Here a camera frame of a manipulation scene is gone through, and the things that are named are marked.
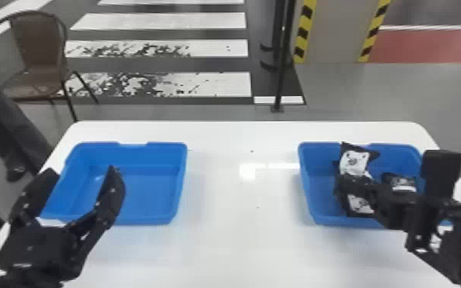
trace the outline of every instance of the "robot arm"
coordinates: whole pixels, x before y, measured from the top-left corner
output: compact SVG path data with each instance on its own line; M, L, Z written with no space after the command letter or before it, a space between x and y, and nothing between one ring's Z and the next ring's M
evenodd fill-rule
M420 175L425 192L394 191L385 182L352 175L336 176L335 194L343 207L348 195L365 199L373 218L387 229L407 233L405 247L422 261L461 285L461 203L453 199L460 177L461 154L445 150L426 151ZM451 230L439 232L443 221Z
M125 198L125 185L110 166L93 210L63 227L43 227L36 217L59 176L51 169L38 175L9 216L10 232L0 250L0 287L60 288L79 277L87 255L110 229Z

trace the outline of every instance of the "yellow and black striped post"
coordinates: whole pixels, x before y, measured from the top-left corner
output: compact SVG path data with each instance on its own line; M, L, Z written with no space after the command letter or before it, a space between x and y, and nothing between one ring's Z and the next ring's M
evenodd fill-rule
M304 0L302 14L300 15L299 31L296 35L294 60L302 64L306 60L307 48L309 47L309 36L311 35L312 19L315 16L317 0Z
M370 57L371 49L374 47L375 40L377 40L377 34L381 28L384 16L386 16L387 7L390 5L391 0L379 0L377 4L377 10L375 12L374 19L371 21L370 28L368 29L368 35L366 36L361 56L358 58L358 62L368 62Z

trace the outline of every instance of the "white floor marking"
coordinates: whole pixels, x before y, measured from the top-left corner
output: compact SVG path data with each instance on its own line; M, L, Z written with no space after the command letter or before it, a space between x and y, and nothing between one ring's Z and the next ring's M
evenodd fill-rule
M403 31L403 30L461 30L461 25L382 25L381 30Z
M66 56L85 57L248 57L246 39L68 41Z
M24 10L38 10L52 0L16 0L0 8L0 19ZM9 29L9 23L0 26L0 34Z
M98 5L232 5L243 3L244 0L102 0Z
M304 104L304 98L302 96L283 96L281 104ZM254 96L254 104L274 104L275 96Z
M89 13L71 30L245 29L243 12L225 13Z
M251 97L250 73L83 73L97 96L105 97ZM77 78L66 86L70 94L87 97Z

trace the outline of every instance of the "white table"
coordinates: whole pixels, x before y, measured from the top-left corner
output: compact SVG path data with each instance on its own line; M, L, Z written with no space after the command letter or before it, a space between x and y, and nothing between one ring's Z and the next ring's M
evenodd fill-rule
M402 232L314 224L302 191L301 142L437 149L418 124L86 121L68 129L44 169L60 172L89 141L185 142L185 185L170 225L113 227L66 288L456 287L406 252Z

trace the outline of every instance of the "blue plastic bin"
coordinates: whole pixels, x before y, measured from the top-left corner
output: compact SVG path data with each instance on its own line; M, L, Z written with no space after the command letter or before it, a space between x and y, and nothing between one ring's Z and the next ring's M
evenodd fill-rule
M109 165L114 165L126 186L116 224L170 223L178 210L186 156L183 143L81 143L68 156L41 217L71 221L90 211Z
M422 157L413 146L375 143L365 147L381 153L368 165L374 179L380 181L384 172L413 176L417 177L418 191L423 191ZM304 142L299 146L302 182L312 219L329 226L382 228L374 219L346 217L333 194L336 173L333 162L339 160L339 153L337 142Z

